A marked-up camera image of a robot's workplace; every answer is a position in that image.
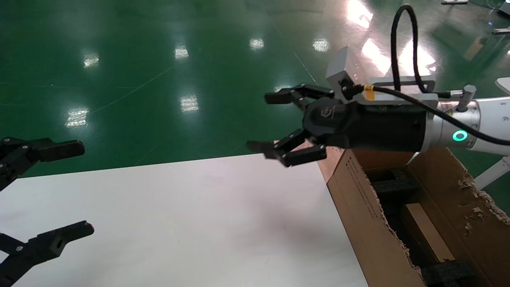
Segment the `white table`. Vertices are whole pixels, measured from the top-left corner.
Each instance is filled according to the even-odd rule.
[[[27,178],[0,204],[0,231],[24,242],[95,227],[16,287],[367,286],[316,163],[248,155]]]

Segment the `cardboard box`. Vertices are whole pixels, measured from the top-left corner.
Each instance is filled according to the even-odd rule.
[[[448,149],[432,148],[409,164],[412,153],[341,150],[335,156],[327,186],[370,287],[425,286],[367,177],[395,168],[419,182],[410,201],[421,205],[452,256],[475,272],[464,285],[510,285],[510,219]]]

